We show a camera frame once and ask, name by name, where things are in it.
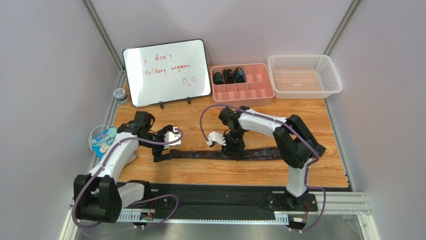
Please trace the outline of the dark floral necktie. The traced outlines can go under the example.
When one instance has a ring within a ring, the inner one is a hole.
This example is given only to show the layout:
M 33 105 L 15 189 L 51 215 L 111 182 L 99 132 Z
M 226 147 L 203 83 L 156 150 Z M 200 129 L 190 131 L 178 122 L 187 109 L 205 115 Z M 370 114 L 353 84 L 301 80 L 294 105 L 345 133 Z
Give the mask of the dark floral necktie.
M 222 153 L 222 150 L 194 150 L 181 151 L 174 149 L 179 157 L 175 159 L 207 159 L 207 160 L 227 160 L 235 161 Z M 282 157 L 277 147 L 262 147 L 245 149 L 245 156 L 240 161 L 272 161 L 281 160 Z

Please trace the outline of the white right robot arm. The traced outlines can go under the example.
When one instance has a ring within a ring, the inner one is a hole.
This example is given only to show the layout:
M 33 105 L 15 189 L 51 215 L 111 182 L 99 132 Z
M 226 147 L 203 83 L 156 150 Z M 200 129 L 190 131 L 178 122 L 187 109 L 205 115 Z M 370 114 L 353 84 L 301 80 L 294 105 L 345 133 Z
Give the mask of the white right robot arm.
M 220 135 L 222 152 L 234 160 L 243 160 L 249 152 L 245 150 L 243 136 L 254 131 L 275 140 L 279 156 L 288 165 L 288 180 L 285 204 L 295 210 L 307 205 L 307 170 L 310 163 L 321 157 L 326 148 L 318 143 L 306 124 L 298 115 L 272 117 L 249 107 L 241 110 L 225 107 L 218 117 L 229 131 Z

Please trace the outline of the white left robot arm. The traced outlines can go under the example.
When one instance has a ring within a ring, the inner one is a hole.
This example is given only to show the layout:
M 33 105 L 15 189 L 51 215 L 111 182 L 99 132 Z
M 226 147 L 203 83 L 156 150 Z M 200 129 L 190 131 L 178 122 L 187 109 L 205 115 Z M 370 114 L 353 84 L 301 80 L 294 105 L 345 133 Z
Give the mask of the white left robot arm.
M 180 128 L 167 125 L 152 132 L 154 123 L 152 114 L 137 111 L 133 120 L 117 128 L 112 145 L 99 163 L 89 173 L 76 176 L 72 220 L 78 227 L 91 229 L 101 223 L 115 223 L 122 209 L 158 200 L 150 197 L 148 181 L 130 180 L 121 187 L 117 186 L 118 177 L 131 162 L 130 157 L 138 147 L 150 148 L 154 157 L 163 159 L 163 150 L 181 144 L 184 132 Z

